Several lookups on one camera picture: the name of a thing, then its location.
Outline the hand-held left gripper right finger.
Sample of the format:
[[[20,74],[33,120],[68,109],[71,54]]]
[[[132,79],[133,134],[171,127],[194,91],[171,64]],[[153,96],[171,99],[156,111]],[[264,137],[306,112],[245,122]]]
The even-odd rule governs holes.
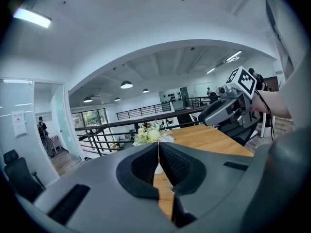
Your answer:
[[[196,149],[175,143],[159,143],[159,163],[177,195],[195,193],[205,180],[205,164],[193,156]]]

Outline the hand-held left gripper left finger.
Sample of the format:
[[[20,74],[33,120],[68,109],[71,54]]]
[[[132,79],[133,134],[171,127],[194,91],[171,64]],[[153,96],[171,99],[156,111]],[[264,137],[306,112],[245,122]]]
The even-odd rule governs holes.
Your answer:
[[[159,191],[153,183],[158,164],[158,144],[142,145],[142,150],[135,151],[118,164],[116,177],[120,185],[132,196],[157,200]]]

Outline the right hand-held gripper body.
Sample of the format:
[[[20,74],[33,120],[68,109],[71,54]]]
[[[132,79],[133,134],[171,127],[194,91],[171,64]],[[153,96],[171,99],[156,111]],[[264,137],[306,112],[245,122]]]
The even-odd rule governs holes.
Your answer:
[[[230,119],[244,128],[250,127],[255,122],[252,108],[256,84],[257,80],[242,66],[233,70],[219,89],[222,102],[217,109],[219,119]]]

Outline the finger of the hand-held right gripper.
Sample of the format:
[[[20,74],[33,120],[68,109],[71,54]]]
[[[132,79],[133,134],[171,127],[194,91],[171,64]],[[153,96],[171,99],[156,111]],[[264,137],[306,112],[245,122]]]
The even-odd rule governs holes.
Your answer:
[[[235,99],[217,100],[200,113],[198,121],[206,126],[213,126],[230,119],[234,115],[231,107],[234,103]]]

